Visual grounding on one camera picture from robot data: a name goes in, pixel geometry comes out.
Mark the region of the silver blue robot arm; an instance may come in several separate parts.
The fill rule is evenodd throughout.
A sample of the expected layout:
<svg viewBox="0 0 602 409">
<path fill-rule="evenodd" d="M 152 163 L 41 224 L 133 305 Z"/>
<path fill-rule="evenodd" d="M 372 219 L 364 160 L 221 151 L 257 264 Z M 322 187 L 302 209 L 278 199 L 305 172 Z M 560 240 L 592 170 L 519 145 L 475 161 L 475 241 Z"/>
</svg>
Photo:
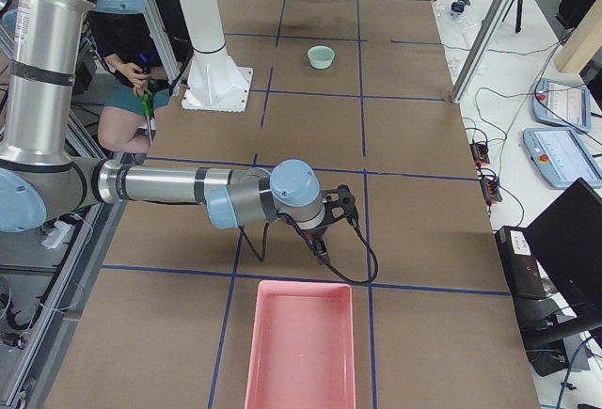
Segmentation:
<svg viewBox="0 0 602 409">
<path fill-rule="evenodd" d="M 65 135 L 82 23 L 91 10 L 142 12 L 147 0 L 19 0 L 1 143 L 1 229 L 20 232 L 96 203 L 202 205 L 217 228 L 287 221 L 320 261 L 331 196 L 309 165 L 247 171 L 124 165 L 71 157 Z"/>
</svg>

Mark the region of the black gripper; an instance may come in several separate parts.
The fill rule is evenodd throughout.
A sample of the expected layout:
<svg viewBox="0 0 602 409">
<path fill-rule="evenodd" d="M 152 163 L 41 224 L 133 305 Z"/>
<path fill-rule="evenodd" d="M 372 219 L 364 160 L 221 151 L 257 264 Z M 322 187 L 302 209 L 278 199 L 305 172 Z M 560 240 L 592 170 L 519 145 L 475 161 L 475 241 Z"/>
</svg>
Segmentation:
<svg viewBox="0 0 602 409">
<path fill-rule="evenodd" d="M 325 235 L 329 227 L 330 224 L 327 222 L 322 222 L 315 226 L 312 226 L 309 222 L 300 224 L 303 238 L 310 244 L 314 244 L 316 257 L 320 261 L 330 261 L 325 244 Z"/>
</svg>

